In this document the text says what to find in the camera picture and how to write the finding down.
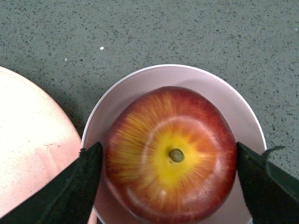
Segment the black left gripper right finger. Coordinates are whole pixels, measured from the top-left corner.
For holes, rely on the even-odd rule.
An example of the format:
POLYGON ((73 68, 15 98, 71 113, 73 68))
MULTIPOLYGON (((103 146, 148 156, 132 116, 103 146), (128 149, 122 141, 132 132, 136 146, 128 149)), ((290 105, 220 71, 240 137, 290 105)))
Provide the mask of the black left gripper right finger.
POLYGON ((297 224, 299 181, 269 161, 276 146, 262 154, 237 143, 237 171, 246 206, 255 224, 297 224))

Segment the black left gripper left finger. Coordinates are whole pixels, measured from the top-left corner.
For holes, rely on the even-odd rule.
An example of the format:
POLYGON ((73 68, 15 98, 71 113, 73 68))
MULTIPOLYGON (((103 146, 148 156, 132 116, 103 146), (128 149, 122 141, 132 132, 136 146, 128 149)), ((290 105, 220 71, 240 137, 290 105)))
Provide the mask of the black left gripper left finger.
POLYGON ((86 224, 100 182, 100 142, 81 149, 79 157, 33 196, 0 219, 2 224, 86 224))

